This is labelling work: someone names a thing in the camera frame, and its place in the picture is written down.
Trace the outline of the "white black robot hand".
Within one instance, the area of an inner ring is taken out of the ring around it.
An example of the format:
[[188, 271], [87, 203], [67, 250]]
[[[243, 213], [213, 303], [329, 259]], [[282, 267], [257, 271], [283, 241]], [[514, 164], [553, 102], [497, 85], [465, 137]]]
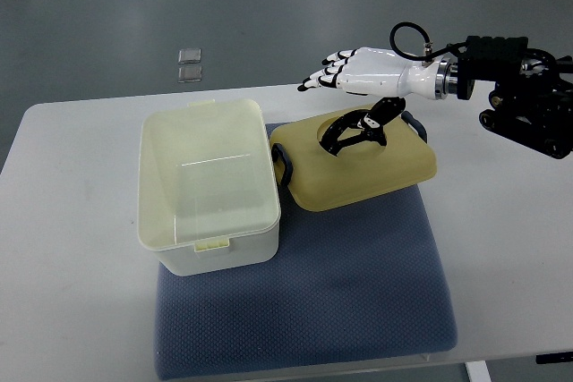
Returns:
[[447, 96], [441, 60], [441, 56], [419, 60], [372, 47], [342, 50], [327, 56], [323, 68], [305, 78], [298, 89], [334, 88], [382, 98], [382, 108], [357, 122], [360, 129], [381, 133], [386, 123], [400, 115], [399, 98], [417, 95], [439, 100]]

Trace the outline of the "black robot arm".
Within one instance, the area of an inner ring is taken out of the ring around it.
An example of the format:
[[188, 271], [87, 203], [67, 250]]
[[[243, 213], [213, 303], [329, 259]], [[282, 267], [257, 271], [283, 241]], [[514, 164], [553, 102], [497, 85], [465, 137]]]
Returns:
[[[411, 28], [424, 41], [422, 55], [398, 48], [398, 30]], [[421, 26], [403, 21], [389, 34], [391, 49], [399, 56], [423, 65], [436, 63], [435, 95], [454, 95], [468, 100], [478, 81], [494, 84], [491, 107], [479, 114], [482, 127], [549, 157], [563, 159], [572, 152], [572, 73], [570, 55], [557, 58], [532, 48], [528, 38], [469, 36], [436, 52]]]

